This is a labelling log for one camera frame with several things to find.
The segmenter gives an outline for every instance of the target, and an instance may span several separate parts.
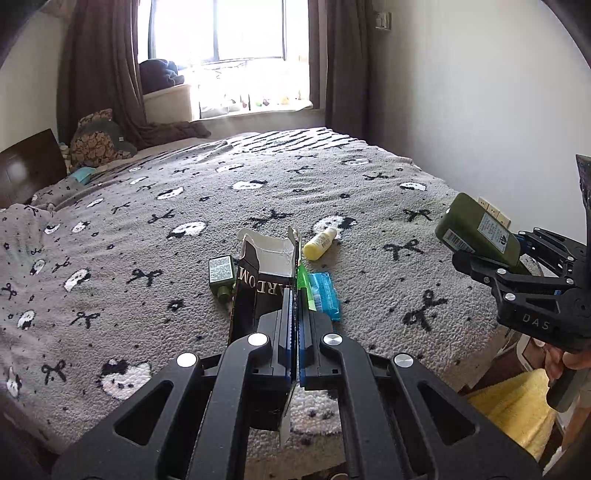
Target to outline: barcode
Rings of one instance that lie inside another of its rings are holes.
[[[454,250],[464,250],[466,252],[470,252],[471,254],[474,253],[474,249],[468,245],[464,240],[462,240],[455,232],[451,230],[447,230],[445,235],[443,235],[443,241],[447,243],[450,247]]]
[[[320,294],[314,295],[314,305],[316,306],[317,312],[322,312],[322,299],[320,298]]]

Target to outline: window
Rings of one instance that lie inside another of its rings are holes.
[[[307,0],[142,0],[138,17],[139,53],[177,64],[199,118],[309,105]]]

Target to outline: bedsheet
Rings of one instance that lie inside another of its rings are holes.
[[[49,448],[76,441],[179,353],[223,351],[229,314],[207,260],[238,255],[242,227],[335,244],[340,327],[369,352],[415,355],[460,389],[505,342],[488,288],[455,272],[434,236],[456,192],[326,128],[188,146],[34,196],[0,213],[2,394]],[[337,402],[297,388],[291,436],[251,431],[247,477],[293,478],[343,461]]]

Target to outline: cushion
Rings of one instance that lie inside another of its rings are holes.
[[[73,170],[83,166],[96,168],[113,160],[131,158],[138,152],[124,141],[121,127],[112,115],[109,108],[80,119],[70,146]]]

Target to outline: dark blue cloth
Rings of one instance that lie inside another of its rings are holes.
[[[184,83],[184,76],[178,74],[176,64],[163,59],[143,61],[139,64],[139,75],[144,95]]]

